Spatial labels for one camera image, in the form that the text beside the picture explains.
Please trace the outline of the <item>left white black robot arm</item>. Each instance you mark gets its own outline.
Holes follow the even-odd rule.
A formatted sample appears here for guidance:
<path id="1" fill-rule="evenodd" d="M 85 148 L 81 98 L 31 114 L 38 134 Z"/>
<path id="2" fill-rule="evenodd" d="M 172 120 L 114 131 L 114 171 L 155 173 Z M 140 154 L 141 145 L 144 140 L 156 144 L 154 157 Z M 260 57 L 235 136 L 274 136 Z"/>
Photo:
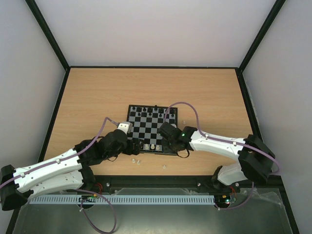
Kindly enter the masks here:
<path id="1" fill-rule="evenodd" d="M 117 158 L 119 154 L 138 155 L 143 140 L 129 139 L 122 130 L 114 130 L 99 140 L 89 139 L 59 156 L 35 165 L 0 170 L 0 205 L 10 211 L 40 195 L 61 190 L 89 190 L 96 182 L 91 166 Z"/>

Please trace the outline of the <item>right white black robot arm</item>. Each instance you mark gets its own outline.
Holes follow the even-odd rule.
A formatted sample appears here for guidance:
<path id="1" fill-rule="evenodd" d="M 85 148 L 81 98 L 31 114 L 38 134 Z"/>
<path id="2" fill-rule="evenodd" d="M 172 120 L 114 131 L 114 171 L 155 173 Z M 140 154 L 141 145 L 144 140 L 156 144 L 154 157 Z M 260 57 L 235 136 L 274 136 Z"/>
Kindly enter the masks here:
<path id="1" fill-rule="evenodd" d="M 203 151 L 218 154 L 234 160 L 228 166 L 218 166 L 211 184 L 223 191 L 240 181 L 249 180 L 264 185 L 273 166 L 279 167 L 274 153 L 255 135 L 247 138 L 230 138 L 209 134 L 198 126 L 186 126 L 183 130 L 167 122 L 157 130 L 162 137 L 164 151 L 178 153 L 180 151 Z"/>

